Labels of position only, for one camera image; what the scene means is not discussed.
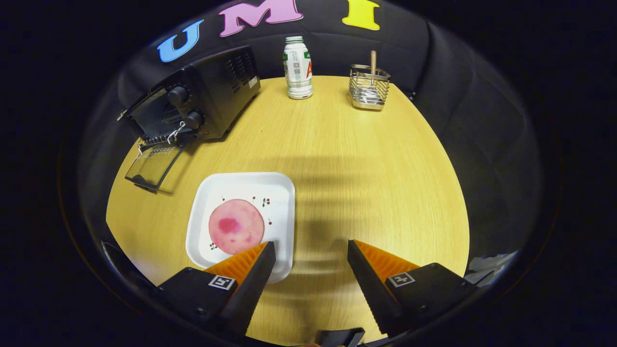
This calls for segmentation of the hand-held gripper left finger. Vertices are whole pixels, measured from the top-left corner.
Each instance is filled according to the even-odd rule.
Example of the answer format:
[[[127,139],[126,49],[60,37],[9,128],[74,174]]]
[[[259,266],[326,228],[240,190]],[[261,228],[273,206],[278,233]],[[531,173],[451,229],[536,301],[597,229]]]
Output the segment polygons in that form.
[[[157,296],[198,329],[243,336],[275,262],[274,242],[263,242],[205,270],[184,268],[157,287]]]

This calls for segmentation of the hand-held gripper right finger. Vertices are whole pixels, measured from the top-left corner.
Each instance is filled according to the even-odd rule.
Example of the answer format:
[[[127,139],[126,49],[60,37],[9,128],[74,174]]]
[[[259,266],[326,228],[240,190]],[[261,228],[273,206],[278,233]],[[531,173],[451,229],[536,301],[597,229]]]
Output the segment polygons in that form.
[[[430,325],[478,290],[438,262],[419,266],[359,240],[348,241],[347,261],[388,337]]]

